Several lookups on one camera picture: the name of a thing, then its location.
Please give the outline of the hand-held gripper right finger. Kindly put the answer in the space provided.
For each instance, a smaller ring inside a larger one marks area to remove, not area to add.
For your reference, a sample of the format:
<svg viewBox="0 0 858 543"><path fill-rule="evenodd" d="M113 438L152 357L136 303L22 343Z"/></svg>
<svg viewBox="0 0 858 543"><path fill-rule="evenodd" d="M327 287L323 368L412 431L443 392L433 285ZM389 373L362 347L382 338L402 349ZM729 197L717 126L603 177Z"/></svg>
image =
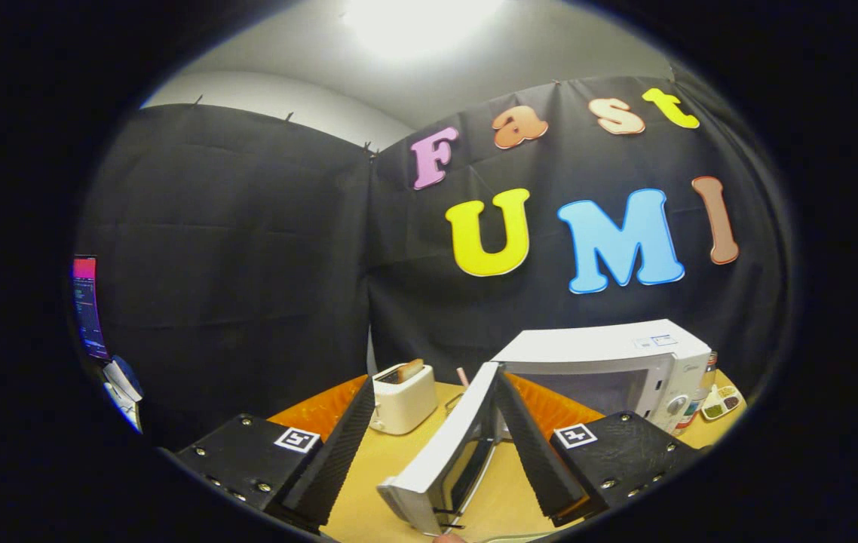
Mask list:
<svg viewBox="0 0 858 543"><path fill-rule="evenodd" d="M492 390L539 508L554 526L635 502L701 458L700 448L632 410L604 416L503 367Z"/></svg>

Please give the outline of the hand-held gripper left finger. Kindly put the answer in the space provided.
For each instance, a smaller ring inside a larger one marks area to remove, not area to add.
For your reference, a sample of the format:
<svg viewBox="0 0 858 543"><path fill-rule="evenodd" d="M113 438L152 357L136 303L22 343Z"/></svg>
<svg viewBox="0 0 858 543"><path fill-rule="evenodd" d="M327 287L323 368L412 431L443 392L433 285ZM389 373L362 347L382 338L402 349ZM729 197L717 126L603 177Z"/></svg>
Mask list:
<svg viewBox="0 0 858 543"><path fill-rule="evenodd" d="M361 375L271 417L233 416L173 457L230 501L319 532L374 408L373 379Z"/></svg>

